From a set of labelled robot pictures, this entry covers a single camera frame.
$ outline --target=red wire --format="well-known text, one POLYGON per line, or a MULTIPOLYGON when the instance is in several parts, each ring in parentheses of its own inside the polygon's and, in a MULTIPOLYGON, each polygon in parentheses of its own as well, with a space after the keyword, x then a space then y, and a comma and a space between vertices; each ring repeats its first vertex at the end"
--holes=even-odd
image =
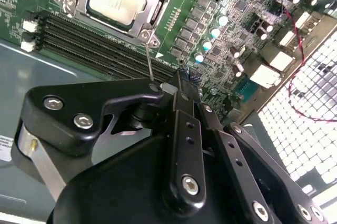
POLYGON ((304 49, 303 49, 303 45, 302 45, 302 38, 301 36, 299 35, 299 32, 298 32, 298 28, 296 27, 296 21, 293 19, 293 17, 291 16, 291 14, 289 13, 289 11, 287 11, 286 9, 284 9, 286 15, 288 16, 289 19, 291 19, 293 21, 293 24, 294 24, 294 31, 295 31, 295 35, 299 41, 299 48, 300 48, 300 51, 301 51, 301 58, 302 58, 302 63, 300 65, 300 67, 293 73, 292 77, 290 78, 290 81, 289 81, 289 87, 288 87, 288 97, 289 97, 289 105, 291 106, 291 108, 297 113, 299 114, 300 116, 303 116, 307 119, 310 119, 310 120, 313 120, 313 121, 320 121, 320 122, 327 122, 327 123, 330 123, 330 122, 337 122, 337 120, 325 120, 325 119, 318 119, 318 118, 313 118, 311 116, 307 116, 305 115, 303 112, 299 111, 294 105, 293 103, 291 102, 291 91, 292 91, 292 87, 293 87, 293 81, 294 79, 296 78, 297 74, 301 71, 301 69, 304 67, 305 65, 305 54, 304 54, 304 49))

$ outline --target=green circuit board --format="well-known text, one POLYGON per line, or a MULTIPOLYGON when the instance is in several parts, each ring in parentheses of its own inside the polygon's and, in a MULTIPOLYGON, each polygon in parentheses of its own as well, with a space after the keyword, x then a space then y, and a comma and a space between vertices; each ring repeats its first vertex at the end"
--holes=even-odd
MULTIPOLYGON (((181 30, 186 26, 186 21, 191 17, 191 12, 197 6, 197 0, 171 0, 161 21, 156 29, 156 36, 160 39, 159 48, 151 50, 153 60, 163 63, 166 66, 177 69, 182 64, 200 75, 198 84, 203 90, 203 100, 217 111, 222 109, 222 100, 229 94, 235 94, 237 86, 242 86, 245 77, 236 78, 232 72, 233 63, 243 63, 248 56, 254 56, 258 51, 277 33, 285 22, 285 17, 275 16, 267 11, 269 0, 209 0, 212 2, 206 8, 201 8, 203 17, 194 19, 203 28, 197 35, 187 40, 182 53, 177 56, 172 54, 172 49, 176 47, 177 39, 181 30), (266 21, 274 26, 274 31, 268 38, 262 41, 256 34, 247 31, 246 25, 250 21, 253 13, 262 16, 266 21), (217 22, 219 15, 225 15, 229 19, 226 26, 220 27, 217 22), (219 28, 221 34, 218 38, 210 37, 210 28, 219 28), (205 53, 202 41, 210 40, 212 48, 205 53), (235 59, 230 54, 230 47, 243 49, 243 55, 235 59), (204 54, 203 63, 196 63, 194 55, 204 54)), ((292 10, 295 7, 289 2, 284 2, 285 7, 292 10)), ((20 45, 22 41, 23 18, 25 11, 40 12, 47 10, 52 14, 67 18, 62 9, 53 0, 0 0, 0 38, 20 45)), ((145 48, 127 44, 118 38, 109 35, 101 29, 89 26, 86 23, 72 20, 80 26, 84 26, 102 36, 122 43, 126 47, 142 53, 145 56, 145 48)), ((55 58, 81 70, 95 74, 103 79, 111 79, 113 76, 96 72, 89 67, 72 62, 59 54, 50 51, 41 51, 44 55, 55 58)))

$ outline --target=bolt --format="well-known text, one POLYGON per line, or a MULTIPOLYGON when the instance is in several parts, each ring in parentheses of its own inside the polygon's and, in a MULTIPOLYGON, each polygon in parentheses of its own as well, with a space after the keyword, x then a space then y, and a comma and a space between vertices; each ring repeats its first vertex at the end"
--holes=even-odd
POLYGON ((315 214, 315 216, 316 216, 320 221, 324 221, 323 215, 318 211, 317 208, 311 207, 311 210, 313 211, 313 213, 315 214))
POLYGON ((307 221, 311 221, 311 215, 309 214, 309 212, 300 204, 297 205, 297 207, 299 208, 302 216, 307 220, 307 221))
POLYGON ((80 113, 75 116, 74 124, 81 129, 89 129, 93 126, 94 122, 89 115, 80 113))
POLYGON ((199 186, 193 178, 191 178, 189 176, 185 176, 185 177, 183 177, 182 183, 183 183, 184 189, 190 195, 196 195, 199 192, 199 186))
POLYGON ((268 213, 263 205, 258 203, 257 201, 253 201, 253 209, 256 215, 263 220, 264 222, 267 222, 269 219, 268 213))
POLYGON ((210 108, 208 105, 205 105, 205 109, 206 109, 206 111, 208 111, 208 112, 213 112, 212 108, 210 108))
POLYGON ((242 133, 241 129, 240 129, 237 125, 233 126, 233 129, 234 129, 235 132, 237 132, 237 133, 242 133))
POLYGON ((44 106, 53 111, 57 111, 63 108, 63 102, 58 98, 46 98, 43 101, 44 106))
POLYGON ((66 0, 68 6, 73 6, 76 3, 76 0, 66 0))

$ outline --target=motherboard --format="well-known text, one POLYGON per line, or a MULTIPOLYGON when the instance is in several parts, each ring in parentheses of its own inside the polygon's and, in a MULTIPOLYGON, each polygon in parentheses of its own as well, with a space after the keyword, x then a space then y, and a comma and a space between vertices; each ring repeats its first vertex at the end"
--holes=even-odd
POLYGON ((272 65, 275 60, 261 57, 282 29, 287 28, 282 37, 289 35, 284 9, 301 9, 297 20, 304 22, 316 4, 317 0, 0 0, 0 38, 105 80, 147 77, 147 46, 155 81, 167 82, 176 70, 184 71, 199 87, 202 100, 222 118, 229 99, 247 102, 261 86, 277 85, 294 59, 286 55, 292 50, 291 38, 277 42, 286 48, 280 49, 285 54, 282 62, 288 60, 281 69, 272 65), (248 73, 251 67, 245 62, 254 57, 266 65, 259 68, 260 76, 248 73), (262 72, 269 81, 275 79, 261 83, 262 72))

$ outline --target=metal rod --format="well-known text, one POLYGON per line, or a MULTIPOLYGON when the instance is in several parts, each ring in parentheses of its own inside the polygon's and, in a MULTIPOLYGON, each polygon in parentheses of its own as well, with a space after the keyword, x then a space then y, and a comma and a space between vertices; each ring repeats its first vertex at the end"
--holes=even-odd
POLYGON ((148 70, 150 72, 150 80, 154 80, 153 71, 152 71, 152 63, 151 63, 151 57, 150 57, 150 50, 148 49, 148 44, 145 44, 145 50, 146 50, 146 57, 147 57, 147 63, 148 63, 148 70))

